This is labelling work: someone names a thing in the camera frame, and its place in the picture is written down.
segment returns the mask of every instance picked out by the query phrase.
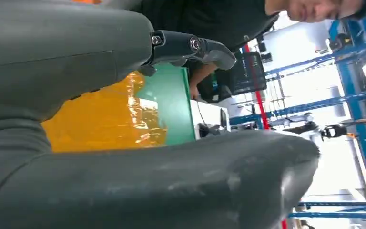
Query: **gray robotic arm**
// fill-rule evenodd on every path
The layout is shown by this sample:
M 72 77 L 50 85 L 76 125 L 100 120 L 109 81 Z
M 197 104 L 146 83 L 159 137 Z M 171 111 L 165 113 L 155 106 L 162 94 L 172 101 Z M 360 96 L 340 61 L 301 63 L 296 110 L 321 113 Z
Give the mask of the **gray robotic arm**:
M 223 69 L 236 61 L 218 42 L 153 31 L 138 13 L 0 0 L 0 115 L 46 120 L 64 100 L 117 83 L 143 66 L 181 59 L 215 62 Z M 8 104 L 10 111 L 3 111 Z

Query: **metal shelf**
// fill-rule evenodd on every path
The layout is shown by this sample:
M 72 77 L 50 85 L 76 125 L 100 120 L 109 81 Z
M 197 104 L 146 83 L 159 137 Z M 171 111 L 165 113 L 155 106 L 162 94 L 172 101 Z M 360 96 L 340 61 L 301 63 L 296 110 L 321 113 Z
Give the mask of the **metal shelf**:
M 271 112 L 266 113 L 266 115 L 267 115 L 267 118 L 271 118 L 273 116 L 289 115 L 289 114 L 295 114 L 295 113 L 299 113 L 299 112 L 306 112 L 306 111 L 310 111 L 310 110 L 314 110 L 314 109 L 318 109 L 318 108 L 342 104 L 344 102 L 359 101 L 359 100 L 364 100 L 364 99 L 366 99 L 366 92 L 361 92 L 361 93 L 356 93 L 356 94 L 352 94 L 352 95 L 348 95 L 348 96 L 344 96 L 344 97 L 325 99 L 325 100 L 312 102 L 312 103 L 308 103 L 308 104 L 288 107 L 288 108 L 282 109 L 282 110 L 271 111 Z M 259 118 L 260 118 L 259 114 L 234 117 L 234 118 L 230 119 L 230 123 L 232 125 L 237 125 L 237 124 L 241 124 L 241 123 L 255 121 L 256 119 L 259 119 Z

